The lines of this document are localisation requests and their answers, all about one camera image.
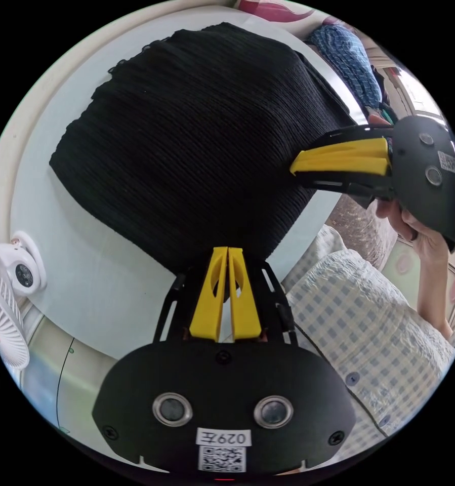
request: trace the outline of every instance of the screw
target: screw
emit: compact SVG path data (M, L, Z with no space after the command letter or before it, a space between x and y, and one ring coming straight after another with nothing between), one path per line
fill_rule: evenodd
M232 356L230 353L228 353L227 351L219 351L216 355L216 361L217 363L219 363L220 365L222 364L229 364L232 360Z
M341 430L338 430L328 438L328 445L338 446L344 440L344 438L345 434Z
M116 440L119 436L117 435L117 432L116 430L109 426L109 425L105 425L103 428L102 428L102 431L104 432L104 435L109 439L109 440Z

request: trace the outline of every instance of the electric fan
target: electric fan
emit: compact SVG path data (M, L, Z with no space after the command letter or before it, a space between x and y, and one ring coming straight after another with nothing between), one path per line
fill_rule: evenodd
M38 250L25 233L17 234L10 244L0 244L0 356L12 369L22 370L30 360L14 294L30 295L46 282Z

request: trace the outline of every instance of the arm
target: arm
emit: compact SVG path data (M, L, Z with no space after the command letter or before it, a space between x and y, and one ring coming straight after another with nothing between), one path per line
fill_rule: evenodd
M453 333L446 320L447 284L448 261L436 263L421 261L417 311L445 339L448 339Z
M453 331L446 320L449 254L444 238L421 224L408 211L401 211L396 200L378 201L376 215L388 218L404 239L413 242L413 249L421 263L417 312L448 339Z

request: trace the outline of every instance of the black fabric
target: black fabric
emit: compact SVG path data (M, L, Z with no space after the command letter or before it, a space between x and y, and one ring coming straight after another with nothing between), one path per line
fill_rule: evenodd
M174 273L215 246L267 258L313 195L291 163L354 124L301 54L227 23L178 31L110 72L50 165Z
M391 100L389 99L388 92L386 91L386 88L384 86L384 76L374 66L371 67L373 69L374 77L376 78L376 81L378 82L379 88L381 89L381 93L383 95L382 102L387 105L391 105Z

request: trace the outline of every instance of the qr code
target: qr code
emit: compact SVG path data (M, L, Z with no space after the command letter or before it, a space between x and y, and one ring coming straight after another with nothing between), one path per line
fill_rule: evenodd
M453 172L455 174L455 157L438 151L438 158L440 159L440 166L444 171Z
M246 472L246 448L201 445L198 468L211 472Z

